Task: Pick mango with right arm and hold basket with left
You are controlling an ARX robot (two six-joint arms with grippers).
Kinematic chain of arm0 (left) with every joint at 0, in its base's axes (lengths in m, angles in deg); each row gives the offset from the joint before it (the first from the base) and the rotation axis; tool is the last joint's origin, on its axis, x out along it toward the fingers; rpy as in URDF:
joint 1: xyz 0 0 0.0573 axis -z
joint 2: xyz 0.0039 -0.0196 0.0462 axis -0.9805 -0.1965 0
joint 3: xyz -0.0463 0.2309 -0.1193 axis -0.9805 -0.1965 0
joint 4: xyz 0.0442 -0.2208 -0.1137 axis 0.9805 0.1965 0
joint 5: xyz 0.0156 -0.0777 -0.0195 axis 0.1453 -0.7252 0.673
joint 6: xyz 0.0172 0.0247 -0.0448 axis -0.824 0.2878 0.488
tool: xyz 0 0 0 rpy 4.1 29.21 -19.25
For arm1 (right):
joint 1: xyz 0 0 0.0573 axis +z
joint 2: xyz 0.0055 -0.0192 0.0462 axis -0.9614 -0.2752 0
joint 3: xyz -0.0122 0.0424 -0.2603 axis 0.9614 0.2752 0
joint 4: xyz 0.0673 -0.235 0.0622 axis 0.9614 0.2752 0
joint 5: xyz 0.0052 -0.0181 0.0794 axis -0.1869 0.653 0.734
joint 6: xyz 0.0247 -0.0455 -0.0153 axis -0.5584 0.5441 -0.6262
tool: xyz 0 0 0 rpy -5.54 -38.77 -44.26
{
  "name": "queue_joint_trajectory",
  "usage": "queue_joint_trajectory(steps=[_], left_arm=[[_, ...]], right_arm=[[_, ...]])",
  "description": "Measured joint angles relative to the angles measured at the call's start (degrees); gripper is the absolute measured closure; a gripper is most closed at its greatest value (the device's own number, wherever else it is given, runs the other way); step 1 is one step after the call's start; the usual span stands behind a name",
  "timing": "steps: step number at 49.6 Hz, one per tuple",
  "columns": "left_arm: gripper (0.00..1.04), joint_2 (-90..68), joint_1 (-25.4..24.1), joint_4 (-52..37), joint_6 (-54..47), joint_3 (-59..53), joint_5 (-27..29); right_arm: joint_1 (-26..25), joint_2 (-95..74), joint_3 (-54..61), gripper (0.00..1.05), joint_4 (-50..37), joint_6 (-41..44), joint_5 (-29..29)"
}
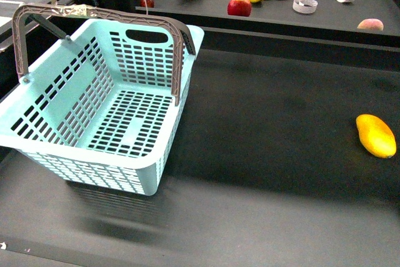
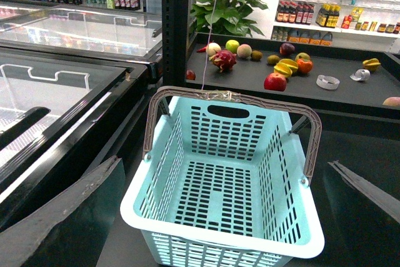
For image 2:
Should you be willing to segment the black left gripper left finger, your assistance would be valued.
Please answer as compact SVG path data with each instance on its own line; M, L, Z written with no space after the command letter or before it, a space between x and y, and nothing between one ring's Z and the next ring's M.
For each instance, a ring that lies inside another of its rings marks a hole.
M1 233L1 266L96 266L125 183L113 156Z

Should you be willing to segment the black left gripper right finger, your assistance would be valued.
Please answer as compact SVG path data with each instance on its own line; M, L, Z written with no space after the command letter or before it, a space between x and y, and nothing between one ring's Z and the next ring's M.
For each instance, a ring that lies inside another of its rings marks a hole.
M351 171L339 161L328 162L350 187L356 189L390 217L399 217L399 200L378 188L362 176Z

